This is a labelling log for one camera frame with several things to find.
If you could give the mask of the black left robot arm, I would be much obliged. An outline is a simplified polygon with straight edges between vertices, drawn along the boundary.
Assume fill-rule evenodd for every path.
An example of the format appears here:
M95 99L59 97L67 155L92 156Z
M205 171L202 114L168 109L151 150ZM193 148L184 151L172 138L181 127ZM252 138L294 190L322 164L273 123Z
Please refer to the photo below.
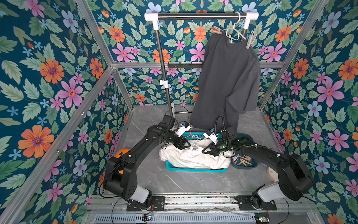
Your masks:
M138 185L137 166L161 143L170 143L179 150L190 147L183 134L191 129L187 121L173 131L176 119L165 115L163 120L148 128L144 137L128 152L112 157L106 164L105 176L100 185L102 189L121 197L126 201L136 201L141 204L151 203L151 191Z

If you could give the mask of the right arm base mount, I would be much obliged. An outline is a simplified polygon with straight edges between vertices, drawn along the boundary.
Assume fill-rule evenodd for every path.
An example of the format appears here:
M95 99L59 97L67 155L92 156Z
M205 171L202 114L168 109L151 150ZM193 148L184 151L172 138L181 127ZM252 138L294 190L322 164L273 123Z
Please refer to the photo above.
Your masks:
M235 196L234 200L238 202L241 211L276 211L277 206L274 201L264 202L257 196Z

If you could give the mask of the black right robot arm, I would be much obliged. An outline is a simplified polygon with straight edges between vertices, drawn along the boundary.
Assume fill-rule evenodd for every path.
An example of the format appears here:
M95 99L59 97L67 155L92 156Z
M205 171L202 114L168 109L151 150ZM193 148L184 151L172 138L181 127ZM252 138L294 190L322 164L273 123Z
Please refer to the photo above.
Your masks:
M281 198L298 201L315 183L301 156L273 151L257 144L248 135L236 133L230 125L223 125L220 129L208 129L203 135L210 139L211 143L202 153L219 156L220 153L232 152L234 155L248 156L277 173L276 182L263 185L252 193L249 202L257 210Z

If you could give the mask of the white clothespin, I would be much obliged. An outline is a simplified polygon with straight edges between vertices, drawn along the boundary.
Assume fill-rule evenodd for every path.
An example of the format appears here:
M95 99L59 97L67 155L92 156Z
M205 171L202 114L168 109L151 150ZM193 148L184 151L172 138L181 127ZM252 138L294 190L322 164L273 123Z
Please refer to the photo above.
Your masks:
M249 49L255 42L257 37L257 33L255 31L251 31L250 36L247 39L246 48Z

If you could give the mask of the white garment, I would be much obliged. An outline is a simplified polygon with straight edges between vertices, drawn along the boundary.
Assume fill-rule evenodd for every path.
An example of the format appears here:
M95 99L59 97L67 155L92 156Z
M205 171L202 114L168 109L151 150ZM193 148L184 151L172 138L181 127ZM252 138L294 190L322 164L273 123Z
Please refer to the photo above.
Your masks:
M183 150L176 148L173 144L168 144L166 148L159 151L159 159L168 161L176 168L213 170L228 168L230 159L222 153L216 157L202 153L202 150L211 142L209 139L192 140L189 141L191 146Z

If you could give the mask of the dark grey t-shirt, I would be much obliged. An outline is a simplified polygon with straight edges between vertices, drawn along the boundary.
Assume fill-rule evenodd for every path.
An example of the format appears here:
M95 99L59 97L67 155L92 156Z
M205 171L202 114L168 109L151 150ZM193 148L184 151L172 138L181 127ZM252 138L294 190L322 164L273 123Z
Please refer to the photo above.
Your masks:
M238 128L239 116L257 107L260 62L247 41L229 43L224 34L214 34L205 48L199 94L190 123L200 129L220 128L216 118L222 115L226 125Z

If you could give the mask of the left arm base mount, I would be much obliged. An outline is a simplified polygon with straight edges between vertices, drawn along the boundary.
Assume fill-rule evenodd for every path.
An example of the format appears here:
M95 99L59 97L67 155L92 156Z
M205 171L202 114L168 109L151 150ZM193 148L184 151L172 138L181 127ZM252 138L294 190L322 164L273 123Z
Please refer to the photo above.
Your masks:
M130 200L126 211L163 211L166 198L164 196L150 196L144 203Z

